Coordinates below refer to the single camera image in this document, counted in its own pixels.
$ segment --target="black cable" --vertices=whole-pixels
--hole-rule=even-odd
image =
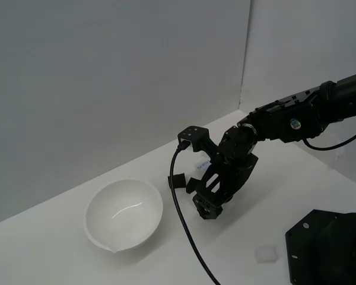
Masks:
[[[182,211],[180,210],[180,207],[179,207],[179,204],[178,204],[177,195],[176,195],[176,191],[174,189],[174,184],[173,184],[174,164],[176,162],[178,154],[182,150],[185,150],[186,148],[188,148],[188,146],[190,146],[190,143],[189,142],[186,143],[186,142],[187,141],[183,141],[178,146],[178,148],[177,148],[176,152],[174,153],[173,158],[171,160],[171,165],[170,165],[170,188],[171,188],[171,194],[173,196],[174,205],[176,206],[180,222],[182,223],[183,229],[185,230],[187,238],[189,239],[189,242],[191,244],[192,249],[194,250],[194,253],[195,253],[196,257],[198,258],[199,262],[203,266],[203,269],[207,272],[208,276],[211,278],[211,280],[214,282],[214,284],[220,285],[219,281],[212,274],[211,270],[208,268],[208,266],[206,265],[206,263],[204,262],[204,260],[203,260],[203,258],[201,256],[201,254],[199,253],[198,249],[196,248],[195,242],[194,242],[194,240],[193,240],[193,238],[191,236],[189,228],[187,227],[185,218],[183,217]]]
[[[331,147],[314,147],[312,146],[307,139],[304,139],[303,140],[303,143],[311,148],[312,150],[320,150],[320,151],[325,151],[325,150],[334,150],[334,149],[337,149],[339,147],[343,147],[345,146],[346,144],[349,144],[351,141],[354,141],[356,140],[356,134],[352,137],[352,138],[349,138],[348,140],[344,141],[344,142],[341,142],[340,144],[337,144],[337,145],[333,145]]]

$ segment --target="white backdrop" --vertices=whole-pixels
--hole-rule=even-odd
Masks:
[[[0,1],[0,221],[236,110],[249,4]]]
[[[354,74],[356,0],[252,0],[241,110]],[[356,118],[347,119],[312,143],[330,146],[354,134]],[[329,152],[298,145],[356,182],[356,141]]]

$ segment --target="mounting plate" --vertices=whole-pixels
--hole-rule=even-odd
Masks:
[[[286,233],[291,284],[315,284],[310,269],[310,244],[339,215],[334,212],[313,210]]]

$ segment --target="bowl rim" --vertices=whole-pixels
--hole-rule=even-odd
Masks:
[[[145,235],[145,238],[144,240],[140,241],[139,243],[137,243],[136,245],[133,245],[133,246],[130,246],[130,247],[127,247],[127,248],[121,248],[119,249],[118,251],[116,252],[119,252],[119,251],[124,251],[126,249],[131,249],[131,248],[134,248],[142,243],[144,243],[154,232],[155,230],[157,229],[158,225],[160,224],[161,222],[161,219],[162,219],[162,213],[163,213],[163,210],[164,210],[164,204],[163,204],[163,200],[162,200],[162,196],[161,196],[161,193],[159,192],[159,190],[153,185],[151,184],[150,182],[148,181],[145,181],[145,180],[141,180],[141,179],[138,179],[138,178],[133,178],[133,177],[128,177],[128,178],[122,178],[122,179],[116,179],[112,182],[109,182],[108,184],[106,184],[104,187],[100,188],[98,191],[96,191],[94,193],[94,195],[90,198],[86,208],[85,208],[85,211],[84,211],[84,221],[83,221],[83,228],[84,228],[84,231],[85,231],[85,234],[87,235],[88,239],[93,243],[95,244],[96,246],[98,246],[99,248],[103,248],[107,251],[112,251],[108,246],[98,242],[90,233],[90,231],[88,230],[88,226],[87,226],[87,211],[88,211],[88,208],[89,206],[91,205],[93,199],[104,189],[104,188],[107,188],[108,186],[112,185],[112,184],[115,184],[115,183],[118,183],[120,181],[137,181],[137,182],[142,182],[146,185],[148,185],[154,192],[156,192],[158,195],[158,202],[160,204],[160,215],[158,217],[158,219],[156,219],[156,223],[155,223],[155,226],[148,232],[148,234]]]

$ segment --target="white bowl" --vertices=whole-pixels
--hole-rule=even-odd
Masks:
[[[160,223],[162,212],[157,188],[137,179],[119,180],[92,198],[85,211],[84,230],[98,247],[123,251],[146,241]]]

